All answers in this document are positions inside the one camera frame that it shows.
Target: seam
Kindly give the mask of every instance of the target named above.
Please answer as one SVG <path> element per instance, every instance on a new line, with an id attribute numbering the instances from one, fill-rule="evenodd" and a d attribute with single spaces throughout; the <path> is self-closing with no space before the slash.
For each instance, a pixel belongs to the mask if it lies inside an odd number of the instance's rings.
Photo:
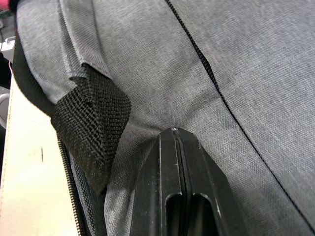
<path id="1" fill-rule="evenodd" d="M 168 4 L 168 6 L 171 8 L 172 12 L 174 13 L 175 17 L 177 18 L 178 22 L 181 24 L 183 30 L 185 31 L 186 35 L 188 36 L 188 38 L 190 39 L 195 51 L 197 52 L 204 68 L 206 69 L 212 83 L 214 84 L 218 94 L 220 95 L 224 105 L 226 106 L 227 110 L 229 111 L 229 113 L 231 114 L 232 118 L 234 119 L 234 121 L 237 123 L 237 125 L 240 127 L 241 131 L 243 132 L 244 136 L 246 137 L 246 139 L 249 141 L 249 143 L 251 144 L 251 146 L 253 147 L 254 151 L 258 154 L 259 158 L 262 160 L 262 162 L 265 164 L 266 168 L 269 170 L 269 172 L 272 174 L 272 176 L 275 178 L 276 182 L 278 183 L 278 185 L 280 186 L 280 188 L 283 190 L 284 194 L 287 196 L 287 198 L 289 199 L 289 201 L 292 203 L 292 205 L 294 206 L 294 208 L 297 210 L 297 212 L 300 214 L 300 216 L 302 217 L 302 219 L 305 221 L 305 223 L 307 224 L 307 226 L 310 228 L 310 230 L 312 231 L 313 234 L 315 234 L 315 230 L 312 228 L 311 224 L 309 223 L 309 221 L 307 220 L 307 218 L 305 217 L 305 215 L 302 213 L 302 211 L 298 208 L 297 204 L 295 203 L 295 201 L 289 196 L 288 192 L 285 190 L 285 188 L 283 187 L 283 185 L 281 184 L 281 182 L 279 181 L 279 179 L 277 178 L 277 176 L 272 172 L 272 170 L 270 169 L 270 167 L 268 166 L 267 162 L 264 160 L 264 158 L 262 157 L 262 155 L 259 153 L 258 149 L 255 147 L 254 143 L 251 141 L 251 139 L 249 138 L 249 136 L 247 135 L 247 133 L 245 132 L 245 130 L 243 129 L 243 127 L 241 126 L 241 124 L 239 123 L 239 121 L 237 120 L 237 118 L 235 117 L 235 115 L 232 113 L 229 105 L 227 104 L 223 94 L 221 93 L 220 89 L 219 89 L 219 85 L 214 77 L 213 71 L 210 67 L 209 62 L 207 61 L 207 59 L 205 58 L 205 56 L 202 54 L 202 52 L 200 51 L 199 47 L 197 46 L 196 42 L 194 41 L 194 39 L 192 38 L 190 32 L 188 31 L 188 29 L 186 28 L 184 22 L 182 21 L 182 19 L 180 18 L 180 16 L 178 15 L 175 7 L 173 6 L 173 4 L 170 2 L 170 0 L 165 0 L 166 3 Z"/>

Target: black zipper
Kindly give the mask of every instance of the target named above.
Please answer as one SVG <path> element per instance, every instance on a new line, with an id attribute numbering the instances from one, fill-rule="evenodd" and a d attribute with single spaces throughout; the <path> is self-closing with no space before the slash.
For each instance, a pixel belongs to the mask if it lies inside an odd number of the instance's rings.
<path id="1" fill-rule="evenodd" d="M 61 157 L 63 159 L 63 167 L 65 176 L 67 179 L 69 194 L 71 198 L 71 204 L 74 214 L 74 220 L 78 231 L 78 236 L 87 236 L 87 231 L 84 224 L 84 216 L 81 209 L 80 199 L 78 195 L 77 188 L 75 186 L 74 178 L 71 171 L 70 158 L 68 155 L 68 151 L 63 144 L 62 140 L 57 136 L 58 139 L 58 147 L 60 150 Z"/>

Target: black piping trim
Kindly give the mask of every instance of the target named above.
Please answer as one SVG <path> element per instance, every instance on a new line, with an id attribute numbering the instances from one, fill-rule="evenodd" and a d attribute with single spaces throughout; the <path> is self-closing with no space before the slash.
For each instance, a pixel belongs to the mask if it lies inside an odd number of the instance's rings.
<path id="1" fill-rule="evenodd" d="M 227 104 L 225 98 L 223 97 L 223 94 L 221 93 L 218 83 L 214 77 L 213 71 L 210 67 L 209 62 L 207 61 L 206 57 L 202 54 L 202 52 L 200 51 L 199 47 L 197 46 L 196 42 L 194 41 L 194 39 L 192 38 L 190 32 L 188 31 L 188 29 L 186 28 L 184 22 L 182 21 L 182 19 L 179 17 L 177 11 L 175 10 L 173 4 L 170 2 L 170 0 L 165 0 L 166 3 L 168 4 L 168 6 L 171 8 L 172 12 L 174 13 L 174 15 L 176 16 L 177 20 L 179 21 L 179 23 L 181 24 L 182 28 L 184 29 L 185 33 L 187 34 L 188 38 L 190 39 L 194 49 L 196 50 L 204 68 L 206 69 L 212 83 L 214 84 L 214 86 L 216 87 L 216 90 L 218 92 L 218 94 L 220 95 L 224 105 L 226 106 L 227 110 L 229 111 L 229 113 L 231 114 L 231 116 L 233 117 L 233 119 L 235 120 L 235 122 L 237 123 L 237 125 L 240 127 L 241 131 L 243 132 L 243 134 L 245 135 L 245 137 L 247 138 L 247 140 L 249 141 L 249 143 L 251 144 L 251 146 L 254 148 L 255 152 L 258 154 L 258 156 L 260 157 L 260 159 L 262 160 L 262 162 L 265 164 L 265 166 L 267 167 L 267 169 L 270 171 L 270 173 L 272 174 L 272 176 L 275 178 L 276 182 L 279 184 L 279 186 L 281 187 L 281 189 L 283 190 L 283 192 L 285 193 L 285 195 L 288 197 L 288 199 L 290 200 L 290 202 L 293 204 L 294 208 L 297 210 L 297 212 L 301 215 L 301 217 L 303 218 L 303 220 L 306 222 L 306 224 L 308 225 L 308 227 L 310 228 L 310 230 L 312 231 L 313 234 L 315 234 L 315 230 L 312 228 L 311 224 L 308 222 L 307 218 L 305 217 L 305 215 L 301 212 L 301 210 L 298 208 L 298 206 L 296 205 L 296 203 L 294 202 L 294 200 L 289 196 L 288 192 L 285 190 L 285 188 L 282 186 L 281 182 L 279 181 L 279 179 L 276 177 L 276 175 L 272 172 L 272 170 L 270 169 L 270 167 L 268 166 L 268 164 L 266 163 L 266 161 L 263 159 L 263 157 L 261 156 L 261 154 L 259 153 L 259 151 L 257 150 L 257 148 L 255 147 L 255 145 L 253 144 L 253 142 L 250 140 L 249 136 L 247 135 L 247 133 L 245 132 L 245 130 L 243 129 L 243 127 L 241 126 L 241 124 L 239 123 L 239 121 L 237 120 L 237 118 L 235 117 L 235 115 L 232 113 L 229 105 Z"/>

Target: fabric panel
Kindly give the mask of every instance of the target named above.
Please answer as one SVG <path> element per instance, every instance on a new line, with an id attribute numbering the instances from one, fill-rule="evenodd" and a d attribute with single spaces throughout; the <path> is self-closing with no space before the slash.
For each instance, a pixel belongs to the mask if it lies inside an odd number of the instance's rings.
<path id="1" fill-rule="evenodd" d="M 86 222 L 91 236 L 95 236 L 94 214 L 88 183 L 83 171 L 80 169 L 79 165 L 76 163 L 71 154 L 69 155 L 69 158 L 71 171 L 80 198 L 80 203 L 82 205 L 84 215 L 86 216 Z"/>
<path id="2" fill-rule="evenodd" d="M 250 234 L 309 234 L 222 103 L 166 2 L 95 0 L 94 10 L 102 57 L 132 103 L 105 200 L 108 234 L 128 234 L 138 170 L 168 127 L 197 136 L 226 174 Z"/>
<path id="3" fill-rule="evenodd" d="M 17 28 L 29 68 L 48 99 L 56 104 L 76 87 L 67 79 L 57 0 L 21 0 Z"/>
<path id="4" fill-rule="evenodd" d="M 42 112 L 51 116 L 54 110 L 54 104 L 48 100 L 31 73 L 18 33 L 16 33 L 12 71 L 16 83 L 24 96 Z"/>
<path id="5" fill-rule="evenodd" d="M 174 5 L 232 112 L 314 232 L 315 3 Z"/>
<path id="6" fill-rule="evenodd" d="M 60 0 L 60 5 L 80 64 L 86 63 L 111 78 L 99 46 L 93 1 Z"/>

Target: zipper teeth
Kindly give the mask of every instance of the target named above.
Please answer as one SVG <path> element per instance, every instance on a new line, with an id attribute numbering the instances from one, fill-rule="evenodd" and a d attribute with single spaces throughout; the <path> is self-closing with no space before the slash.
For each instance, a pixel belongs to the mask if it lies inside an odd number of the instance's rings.
<path id="1" fill-rule="evenodd" d="M 72 205 L 72 209 L 73 209 L 75 225 L 76 225 L 77 231 L 78 231 L 78 236 L 83 236 L 84 234 L 83 234 L 82 221 L 79 218 L 79 215 L 80 215 L 79 209 L 80 208 L 79 208 L 78 203 L 77 203 L 77 193 L 75 191 L 75 187 L 74 187 L 74 183 L 73 183 L 73 176 L 70 172 L 71 166 L 70 166 L 69 159 L 67 157 L 67 152 L 66 152 L 65 146 L 59 137 L 58 137 L 58 147 L 60 150 L 61 157 L 63 159 L 63 167 L 64 167 L 64 171 L 65 171 L 65 176 L 67 179 L 69 194 L 70 194 L 70 198 L 71 198 L 71 205 Z"/>

